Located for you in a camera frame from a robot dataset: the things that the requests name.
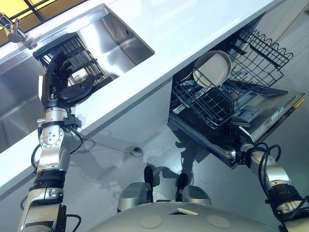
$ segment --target silver metal joint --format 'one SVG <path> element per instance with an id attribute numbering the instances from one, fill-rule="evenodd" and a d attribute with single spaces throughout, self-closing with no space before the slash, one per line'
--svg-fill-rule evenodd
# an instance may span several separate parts
<path id="1" fill-rule="evenodd" d="M 240 147 L 240 150 L 243 152 L 247 152 L 249 149 L 254 148 L 254 145 L 251 143 L 243 143 Z"/>
<path id="2" fill-rule="evenodd" d="M 45 119 L 45 118 L 40 118 L 40 119 L 38 119 L 38 120 L 37 120 L 38 127 L 41 127 L 42 124 L 43 124 L 44 122 L 46 122 L 46 119 Z"/>
<path id="3" fill-rule="evenodd" d="M 268 184 L 268 189 L 271 189 L 274 186 L 281 185 L 281 184 L 293 185 L 291 181 L 287 181 L 287 180 L 272 180 Z"/>
<path id="4" fill-rule="evenodd" d="M 59 107 L 52 107 L 45 112 L 45 122 L 63 121 L 68 117 L 68 113 L 65 109 Z"/>
<path id="5" fill-rule="evenodd" d="M 40 136 L 42 153 L 38 172 L 44 169 L 59 169 L 67 171 L 70 163 L 70 150 L 68 140 L 71 133 L 63 131 L 59 125 L 43 129 Z"/>
<path id="6" fill-rule="evenodd" d="M 251 154 L 250 169 L 256 175 L 258 175 L 259 165 L 260 165 L 263 155 L 264 155 L 263 151 L 254 151 Z M 267 159 L 267 167 L 269 167 L 270 165 L 275 165 L 275 164 L 276 164 L 275 159 L 272 156 L 269 156 Z M 262 175 L 264 174 L 263 172 L 264 165 L 265 165 L 265 161 L 263 162 L 263 166 L 262 166 Z"/>

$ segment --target kitchen sink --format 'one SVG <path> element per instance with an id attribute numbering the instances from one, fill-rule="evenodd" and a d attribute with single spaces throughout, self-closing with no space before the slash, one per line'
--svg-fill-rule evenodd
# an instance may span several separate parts
<path id="1" fill-rule="evenodd" d="M 22 47 L 2 56 L 0 152 L 34 131 L 36 120 L 44 116 L 37 91 L 39 75 L 44 71 L 32 53 L 73 32 L 77 33 L 104 72 L 113 78 L 123 75 L 154 54 L 134 31 L 105 4 L 101 4 L 33 38 L 32 43 L 37 44 L 35 49 Z"/>

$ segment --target cable connector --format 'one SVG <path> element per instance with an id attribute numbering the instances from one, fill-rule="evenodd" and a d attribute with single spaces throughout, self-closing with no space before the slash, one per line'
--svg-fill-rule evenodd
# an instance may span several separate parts
<path id="1" fill-rule="evenodd" d="M 65 127 L 71 127 L 71 128 L 79 128 L 82 127 L 82 121 L 79 120 L 75 115 L 71 114 L 69 117 L 65 118 L 63 120 Z"/>

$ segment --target faucet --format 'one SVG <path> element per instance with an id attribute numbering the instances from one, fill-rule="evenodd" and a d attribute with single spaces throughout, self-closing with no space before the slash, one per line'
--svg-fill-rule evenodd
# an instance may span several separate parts
<path id="1" fill-rule="evenodd" d="M 28 36 L 20 29 L 19 19 L 17 18 L 13 23 L 8 16 L 0 13 L 0 25 L 4 28 L 8 40 L 13 43 L 23 43 L 29 49 L 36 47 L 36 44 L 31 44 L 31 40 L 27 40 Z"/>

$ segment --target white countertop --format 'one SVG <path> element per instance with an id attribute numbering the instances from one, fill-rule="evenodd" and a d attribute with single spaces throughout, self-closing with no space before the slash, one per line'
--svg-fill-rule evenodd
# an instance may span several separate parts
<path id="1" fill-rule="evenodd" d="M 165 82 L 189 62 L 270 9 L 280 0 L 89 0 L 62 15 L 70 19 L 105 3 L 155 52 L 76 107 L 87 134 Z M 60 24 L 59 17 L 45 28 Z M 30 31 L 38 33 L 40 27 Z M 16 44 L 0 49 L 10 52 Z M 0 154 L 0 194 L 30 174 L 38 144 L 34 131 Z"/>

